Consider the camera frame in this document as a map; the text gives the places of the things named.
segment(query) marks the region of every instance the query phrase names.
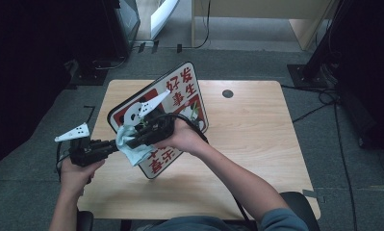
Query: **person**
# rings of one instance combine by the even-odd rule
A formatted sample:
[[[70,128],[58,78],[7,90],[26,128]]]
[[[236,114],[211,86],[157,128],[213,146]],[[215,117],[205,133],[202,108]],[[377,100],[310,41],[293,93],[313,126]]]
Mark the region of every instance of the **person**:
[[[267,181],[232,162],[210,144],[202,140],[181,119],[175,120],[175,130],[155,147],[175,147],[199,158],[240,201],[248,213],[260,222],[263,230],[308,230],[306,224]],[[104,165],[105,160],[87,167],[78,167],[69,159],[63,161],[61,190],[50,230],[75,230],[77,202],[89,177]],[[173,218],[148,230],[233,230],[219,218]]]

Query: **black stand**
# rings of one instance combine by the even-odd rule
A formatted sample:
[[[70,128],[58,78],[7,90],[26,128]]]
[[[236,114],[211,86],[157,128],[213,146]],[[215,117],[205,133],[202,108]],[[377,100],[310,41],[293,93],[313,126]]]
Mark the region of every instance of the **black stand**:
[[[75,90],[77,86],[103,86],[110,66],[109,62],[103,62],[98,68],[78,62],[78,68],[72,74],[68,89]]]
[[[303,74],[303,69],[306,67],[304,64],[287,64],[287,68],[290,71],[291,78],[294,81],[294,86],[297,88],[316,88],[326,89],[327,83],[324,81],[324,77],[320,72],[313,78],[307,78]]]
[[[69,84],[74,86],[103,86],[107,73],[107,69],[95,69],[88,73],[78,68]]]

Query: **black chair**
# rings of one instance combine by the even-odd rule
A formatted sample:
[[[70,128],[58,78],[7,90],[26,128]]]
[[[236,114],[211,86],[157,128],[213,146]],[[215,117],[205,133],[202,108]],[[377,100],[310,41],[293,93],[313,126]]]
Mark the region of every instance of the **black chair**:
[[[285,202],[287,202],[294,213],[305,221],[310,231],[320,231],[318,221],[315,218],[311,205],[302,193],[282,192],[280,195],[284,198]]]
[[[306,197],[300,192],[282,192],[282,198],[287,202],[290,208],[300,217],[308,226],[310,231],[320,231],[318,221],[315,218],[311,205]],[[90,231],[92,230],[93,214],[89,211],[80,211],[77,214],[77,231]],[[125,220],[125,227],[121,230],[129,230],[131,220]]]
[[[77,231],[91,231],[93,225],[93,213],[90,211],[77,212]]]

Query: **black cable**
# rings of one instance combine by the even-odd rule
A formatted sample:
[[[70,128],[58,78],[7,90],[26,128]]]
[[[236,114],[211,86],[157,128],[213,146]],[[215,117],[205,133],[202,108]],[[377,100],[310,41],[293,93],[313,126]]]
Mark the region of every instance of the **black cable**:
[[[344,148],[343,148],[343,144],[342,144],[341,128],[339,126],[338,112],[337,112],[336,105],[337,104],[335,103],[334,104],[334,111],[335,111],[336,129],[338,132],[338,140],[339,140],[339,147],[341,150],[342,163],[344,165],[346,181],[347,181],[348,190],[350,193],[351,212],[353,214],[353,228],[354,228],[354,231],[357,231],[357,218],[356,218],[356,208],[354,205],[353,188],[351,186],[350,177],[348,175],[348,170],[347,170],[347,166],[346,166],[346,159],[345,159]]]
[[[209,38],[209,34],[210,34],[210,8],[211,8],[211,4],[212,4],[212,0],[209,1],[209,7],[207,9],[207,34],[206,34],[206,38],[204,39],[203,43],[201,43],[199,46],[196,46],[196,47],[193,47],[194,49],[198,49],[200,47],[202,47],[207,39]]]
[[[329,73],[327,74],[327,77],[326,79],[328,81],[330,81],[331,83],[333,83],[334,85],[337,84],[337,81],[334,79],[333,76],[333,70],[336,69],[337,67],[336,66],[333,66],[333,64],[339,64],[340,63],[340,60],[342,58],[342,53],[339,52],[339,51],[336,51],[334,49],[334,47],[332,47],[332,33],[333,31],[336,29],[336,21],[338,20],[338,14],[340,11],[343,10],[343,5],[344,5],[344,0],[341,0],[336,8],[336,11],[333,15],[333,18],[332,19],[329,19],[328,22],[327,22],[327,26],[326,26],[326,32],[325,32],[325,37],[327,38],[327,54],[325,54],[322,58],[321,58],[321,67],[322,67],[322,72],[324,74],[326,73]]]
[[[295,88],[295,87],[288,87],[288,86],[282,86],[282,85],[281,85],[281,87],[282,88],[287,88],[287,89],[293,89],[293,90],[305,90],[305,89],[298,89],[298,88]],[[293,123],[297,122],[298,120],[301,120],[301,119],[305,118],[306,116],[314,113],[315,111],[317,111],[317,110],[319,110],[319,109],[321,109],[321,108],[323,108],[325,106],[333,105],[333,109],[334,109],[334,113],[335,113],[336,130],[337,130],[337,133],[338,133],[339,148],[340,148],[340,152],[341,152],[342,163],[344,165],[346,181],[347,181],[347,184],[348,184],[348,190],[349,190],[349,194],[350,194],[351,212],[353,214],[353,229],[354,229],[354,231],[357,231],[357,217],[356,217],[356,208],[355,208],[355,204],[354,204],[353,188],[351,186],[350,177],[349,177],[348,170],[347,170],[345,153],[344,153],[343,144],[342,144],[341,128],[340,128],[340,125],[339,125],[338,112],[337,112],[337,105],[338,105],[339,99],[335,98],[334,96],[331,95],[331,93],[336,93],[335,91],[328,92],[329,90],[332,90],[332,89],[305,90],[305,91],[310,91],[310,92],[318,92],[319,93],[319,101],[323,105],[321,107],[319,107],[319,108],[317,108],[317,109],[315,109],[315,110],[313,110],[313,111],[311,111],[311,112],[301,116],[298,119],[294,119]],[[328,95],[332,100],[329,101],[329,102],[323,101],[321,99],[321,96],[323,94]]]
[[[332,83],[334,86],[338,84],[338,80],[334,77],[332,66],[327,63],[321,64],[320,70],[323,72],[324,77],[327,81]]]
[[[117,65],[114,65],[114,66],[108,66],[108,67],[95,67],[96,70],[109,70],[109,69],[116,69],[118,67],[120,67],[121,65],[123,65],[123,63],[125,63],[126,61],[126,58],[125,57],[119,57],[120,59],[122,59],[122,61],[117,64]],[[95,61],[92,61],[92,64],[95,64],[96,62],[99,62],[98,60],[95,60]]]
[[[176,114],[176,113],[168,113],[168,114],[163,114],[163,115],[158,115],[156,117],[154,117],[153,119],[151,119],[150,122],[153,122],[159,118],[162,118],[162,117],[167,117],[167,116],[170,116],[170,117],[176,117],[176,118],[180,118],[182,119],[183,121],[185,121],[192,129],[195,133],[197,133],[197,135],[202,139],[204,140],[205,142],[209,143],[209,141],[207,140],[206,136],[204,136],[203,132],[200,131],[200,129],[195,125],[193,124],[186,116],[184,115],[181,115],[181,114]]]
[[[249,228],[251,231],[257,231],[258,230],[257,221],[254,220],[251,222],[251,220],[249,220],[248,216],[246,215],[245,210],[243,209],[243,205],[240,203],[240,201],[234,195],[233,195],[233,198],[236,201],[237,206],[239,207],[240,212],[243,215],[243,219],[245,220],[245,223],[248,226],[247,228]]]
[[[69,157],[69,153],[66,154],[66,155],[63,155],[62,158],[60,158],[60,150],[61,150],[61,147],[62,147],[62,141],[59,142],[59,144],[57,145],[57,153],[56,153],[56,156],[57,156],[57,160],[56,160],[56,171],[59,175],[59,181],[61,182],[62,181],[62,173],[61,173],[61,167],[59,167],[59,163],[61,163],[65,158]]]
[[[95,106],[84,105],[84,108],[91,108],[89,118],[87,119],[87,124],[88,124],[90,122],[90,119],[92,118],[93,111],[95,111]]]

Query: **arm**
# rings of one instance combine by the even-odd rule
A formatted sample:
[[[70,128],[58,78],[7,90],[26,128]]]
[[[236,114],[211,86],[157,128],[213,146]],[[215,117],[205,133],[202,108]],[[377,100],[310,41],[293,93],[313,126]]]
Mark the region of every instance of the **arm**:
[[[89,178],[92,178],[104,163],[105,160],[102,160],[87,167],[79,167],[73,165],[69,158],[63,161],[62,187],[49,230],[76,230],[78,198]]]
[[[270,210],[289,208],[273,186],[203,141],[184,121],[177,119],[173,135],[155,146],[172,146],[199,158],[256,220]]]

